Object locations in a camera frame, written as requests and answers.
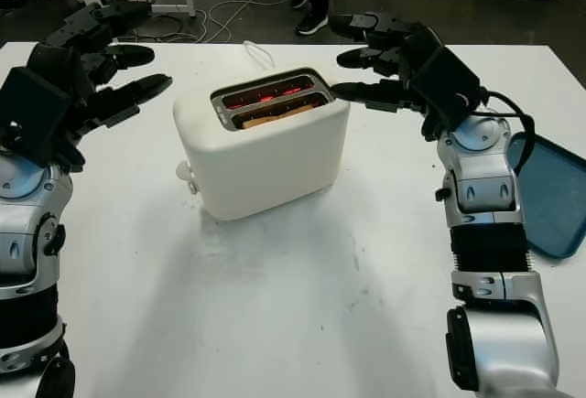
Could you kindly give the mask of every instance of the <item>floor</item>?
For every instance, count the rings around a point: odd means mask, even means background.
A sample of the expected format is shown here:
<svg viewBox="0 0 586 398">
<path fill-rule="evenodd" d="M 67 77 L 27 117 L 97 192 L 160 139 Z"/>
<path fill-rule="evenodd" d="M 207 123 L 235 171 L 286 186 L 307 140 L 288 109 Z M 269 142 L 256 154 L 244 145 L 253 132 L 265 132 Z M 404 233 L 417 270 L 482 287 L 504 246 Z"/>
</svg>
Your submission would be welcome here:
<svg viewBox="0 0 586 398">
<path fill-rule="evenodd" d="M 196 6 L 209 13 L 215 5 L 230 0 L 195 0 Z M 275 3 L 283 0 L 256 0 Z M 157 0 L 180 4 L 184 0 Z M 213 17 L 224 23 L 242 7 L 223 3 L 213 9 Z M 39 40 L 61 26 L 61 21 L 79 8 L 76 0 L 29 0 L 14 11 L 0 11 L 0 44 L 8 40 Z M 586 0 L 331 0 L 331 14 L 386 11 L 409 21 L 434 27 L 449 44 L 547 44 L 586 86 Z M 288 9 L 287 4 L 248 5 L 230 23 L 231 36 L 221 32 L 213 42 L 332 44 L 345 42 L 329 29 L 309 38 L 299 38 L 294 26 L 303 12 Z M 199 35 L 202 15 L 190 21 Z M 206 23 L 211 38 L 219 28 Z M 160 36 L 177 30 L 168 18 L 153 19 L 139 29 L 141 36 Z"/>
</svg>

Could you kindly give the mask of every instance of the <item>blue tray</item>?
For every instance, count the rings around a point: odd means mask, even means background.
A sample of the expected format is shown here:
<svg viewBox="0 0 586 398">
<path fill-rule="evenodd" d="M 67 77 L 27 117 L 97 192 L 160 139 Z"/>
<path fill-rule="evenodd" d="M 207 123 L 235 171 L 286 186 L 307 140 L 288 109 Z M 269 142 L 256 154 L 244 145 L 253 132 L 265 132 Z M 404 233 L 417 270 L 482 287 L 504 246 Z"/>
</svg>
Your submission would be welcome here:
<svg viewBox="0 0 586 398">
<path fill-rule="evenodd" d="M 513 167 L 525 140 L 525 133 L 511 140 Z M 538 136 L 519 187 L 531 250 L 551 258 L 572 256 L 586 234 L 586 160 Z"/>
</svg>

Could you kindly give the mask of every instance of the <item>table surface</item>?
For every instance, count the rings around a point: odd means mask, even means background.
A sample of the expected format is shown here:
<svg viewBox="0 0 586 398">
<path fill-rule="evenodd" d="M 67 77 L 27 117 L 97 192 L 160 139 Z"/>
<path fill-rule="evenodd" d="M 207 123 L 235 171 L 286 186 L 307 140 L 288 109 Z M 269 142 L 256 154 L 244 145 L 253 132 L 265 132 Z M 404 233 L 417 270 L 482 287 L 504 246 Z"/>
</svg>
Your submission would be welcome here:
<svg viewBox="0 0 586 398">
<path fill-rule="evenodd" d="M 218 222 L 175 176 L 184 158 L 172 104 L 210 77 L 260 70 L 239 45 L 154 45 L 171 88 L 141 114 L 86 136 L 62 221 L 60 314 L 78 397 L 470 397 L 451 382 L 444 343 L 452 258 L 443 171 L 414 113 L 356 105 L 331 188 L 240 221 Z M 342 46 L 266 46 L 278 66 L 337 68 Z M 0 81 L 29 44 L 0 50 Z M 586 92 L 546 47 L 454 46 L 537 130 L 586 156 Z M 237 174 L 234 174 L 235 185 Z M 559 388 L 586 391 L 584 245 L 536 257 L 556 334 Z"/>
</svg>

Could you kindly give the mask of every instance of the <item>white toaster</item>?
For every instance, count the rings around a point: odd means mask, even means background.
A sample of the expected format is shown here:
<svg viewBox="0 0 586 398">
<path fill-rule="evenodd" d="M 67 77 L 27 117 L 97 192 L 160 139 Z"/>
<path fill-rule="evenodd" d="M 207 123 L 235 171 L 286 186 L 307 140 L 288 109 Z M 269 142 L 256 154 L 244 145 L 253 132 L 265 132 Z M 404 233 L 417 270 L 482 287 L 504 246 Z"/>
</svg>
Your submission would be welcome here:
<svg viewBox="0 0 586 398">
<path fill-rule="evenodd" d="M 192 186 L 218 220 L 274 208 L 338 175 L 349 103 L 334 99 L 314 69 L 262 75 L 187 93 L 173 106 Z"/>
</svg>

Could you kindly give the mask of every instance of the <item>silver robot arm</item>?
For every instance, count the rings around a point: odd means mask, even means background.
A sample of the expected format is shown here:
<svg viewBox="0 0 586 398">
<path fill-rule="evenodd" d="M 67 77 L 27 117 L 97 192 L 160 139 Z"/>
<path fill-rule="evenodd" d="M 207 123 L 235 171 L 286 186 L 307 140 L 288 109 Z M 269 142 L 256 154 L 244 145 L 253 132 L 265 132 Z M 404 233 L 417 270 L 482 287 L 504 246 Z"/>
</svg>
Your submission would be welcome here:
<svg viewBox="0 0 586 398">
<path fill-rule="evenodd" d="M 57 314 L 60 216 L 71 197 L 77 149 L 91 130 L 113 126 L 164 91 L 151 75 L 113 90 L 119 69 L 150 62 L 140 46 L 109 46 L 150 17 L 146 3 L 88 5 L 37 44 L 0 88 L 0 396 L 71 398 L 75 369 Z"/>
<path fill-rule="evenodd" d="M 341 66 L 398 75 L 398 81 L 333 85 L 333 94 L 369 109 L 422 113 L 422 135 L 438 143 L 446 174 L 436 200 L 444 202 L 450 228 L 452 293 L 462 301 L 448 312 L 452 379 L 482 398 L 568 397 L 556 389 L 558 353 L 539 273 L 528 260 L 517 183 L 533 149 L 533 120 L 503 94 L 481 87 L 428 27 L 377 13 L 335 16 L 330 24 L 338 35 L 368 44 L 341 54 Z M 514 113 L 495 113 L 490 98 Z M 505 117 L 520 118 L 527 131 L 515 168 L 506 155 Z"/>
<path fill-rule="evenodd" d="M 437 196 L 456 257 L 453 294 L 464 302 L 448 314 L 452 378 L 484 397 L 564 396 L 541 280 L 526 260 L 510 136 L 505 119 L 470 116 L 438 141 L 446 175 Z M 516 257 L 497 262 L 495 247 Z"/>
</svg>

